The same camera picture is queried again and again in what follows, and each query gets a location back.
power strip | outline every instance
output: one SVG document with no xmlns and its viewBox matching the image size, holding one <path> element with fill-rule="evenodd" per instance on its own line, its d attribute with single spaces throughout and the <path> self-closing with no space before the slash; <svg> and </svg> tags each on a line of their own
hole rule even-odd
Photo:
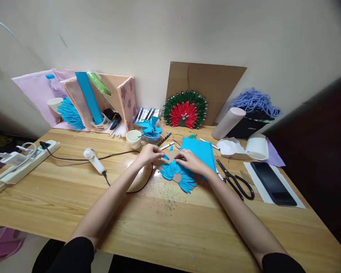
<svg viewBox="0 0 341 273">
<path fill-rule="evenodd" d="M 48 150 L 51 153 L 54 153 L 61 146 L 59 142 L 56 142 L 54 140 L 46 141 L 46 143 L 50 144 L 50 146 L 48 146 Z M 20 180 L 22 180 L 28 173 L 34 170 L 35 167 L 37 167 L 40 163 L 46 160 L 46 158 L 49 156 L 48 151 L 43 149 L 42 147 L 39 147 L 38 151 L 40 151 L 40 153 L 37 156 L 32 157 L 30 160 L 28 160 L 28 162 L 25 165 L 23 165 L 16 171 L 11 172 L 11 170 L 15 168 L 15 166 L 11 166 L 9 169 L 3 172 L 0 176 L 5 175 L 6 173 L 8 174 L 1 178 L 0 181 L 5 184 L 13 185 L 17 184 Z"/>
</svg>

black phone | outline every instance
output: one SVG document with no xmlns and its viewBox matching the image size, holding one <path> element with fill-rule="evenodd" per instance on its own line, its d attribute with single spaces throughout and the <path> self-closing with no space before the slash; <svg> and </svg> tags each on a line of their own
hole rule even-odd
<svg viewBox="0 0 341 273">
<path fill-rule="evenodd" d="M 251 166 L 264 185 L 266 191 L 277 205 L 296 206 L 297 203 L 287 191 L 275 172 L 265 162 L 251 162 Z"/>
</svg>

white paper sheet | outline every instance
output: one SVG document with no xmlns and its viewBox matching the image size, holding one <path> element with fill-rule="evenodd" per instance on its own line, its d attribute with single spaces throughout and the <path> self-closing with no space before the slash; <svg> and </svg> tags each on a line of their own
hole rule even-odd
<svg viewBox="0 0 341 273">
<path fill-rule="evenodd" d="M 273 202 L 272 198 L 270 197 L 270 195 L 268 194 L 268 192 L 266 191 L 264 185 L 260 181 L 258 175 L 255 173 L 255 171 L 254 171 L 253 167 L 251 166 L 250 162 L 244 162 L 244 165 L 245 165 L 247 171 L 249 172 L 250 177 L 253 180 L 255 186 L 257 187 L 257 189 L 258 189 L 258 191 L 260 193 L 260 196 L 263 199 L 263 201 L 265 203 L 275 204 Z M 280 173 L 279 169 L 276 166 L 273 166 L 273 165 L 270 165 L 270 167 L 272 168 L 274 173 L 277 175 L 277 177 L 280 179 L 282 184 L 285 186 L 287 191 L 290 193 L 290 195 L 293 197 L 293 199 L 297 203 L 296 207 L 301 208 L 301 209 L 305 209 L 306 207 L 303 205 L 302 201 L 298 198 L 296 193 L 293 191 L 293 189 L 291 188 L 291 186 L 289 185 L 287 180 L 284 178 L 284 176 Z"/>
<path fill-rule="evenodd" d="M 233 155 L 235 153 L 246 154 L 244 148 L 240 144 L 240 141 L 234 137 L 220 139 L 216 146 L 220 148 L 222 155 Z"/>
</svg>

black scissors handle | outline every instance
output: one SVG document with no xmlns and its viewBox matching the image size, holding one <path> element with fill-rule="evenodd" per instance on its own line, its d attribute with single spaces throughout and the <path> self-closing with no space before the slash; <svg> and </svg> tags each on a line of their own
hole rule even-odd
<svg viewBox="0 0 341 273">
<path fill-rule="evenodd" d="M 249 199 L 249 200 L 254 200 L 255 198 L 255 193 L 253 191 L 253 189 L 251 188 L 251 186 L 249 185 L 248 182 L 246 182 L 243 178 L 241 178 L 240 176 L 238 175 L 235 175 L 233 176 L 232 175 L 232 178 L 233 180 L 235 181 L 235 184 L 237 185 L 237 187 L 239 188 L 239 190 L 241 191 L 241 193 L 245 196 L 246 199 Z M 238 182 L 238 179 L 244 183 L 246 185 L 246 187 L 249 189 L 250 191 L 250 196 L 246 194 L 246 192 L 244 191 L 244 189 L 240 186 L 239 182 Z"/>
<path fill-rule="evenodd" d="M 239 192 L 239 190 L 235 187 L 234 184 L 232 184 L 231 180 L 229 179 L 228 176 L 226 176 L 226 178 L 224 178 L 224 182 L 226 183 L 226 180 L 228 181 L 228 183 L 231 185 L 231 187 L 234 189 L 234 191 L 238 194 L 238 196 L 240 197 L 240 199 L 242 201 L 244 201 L 244 197 L 241 195 L 241 193 Z"/>
</svg>

hand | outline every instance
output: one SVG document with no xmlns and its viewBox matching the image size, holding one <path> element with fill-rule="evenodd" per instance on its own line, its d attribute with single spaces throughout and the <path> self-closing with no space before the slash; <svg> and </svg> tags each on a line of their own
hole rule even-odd
<svg viewBox="0 0 341 273">
<path fill-rule="evenodd" d="M 147 144 L 143 147 L 134 162 L 137 162 L 140 167 L 143 167 L 156 159 L 160 159 L 162 156 L 164 156 L 164 153 L 159 147 L 153 144 Z"/>
<path fill-rule="evenodd" d="M 194 173 L 205 176 L 212 169 L 200 160 L 191 150 L 183 149 L 175 157 L 174 160 L 185 166 Z"/>
</svg>

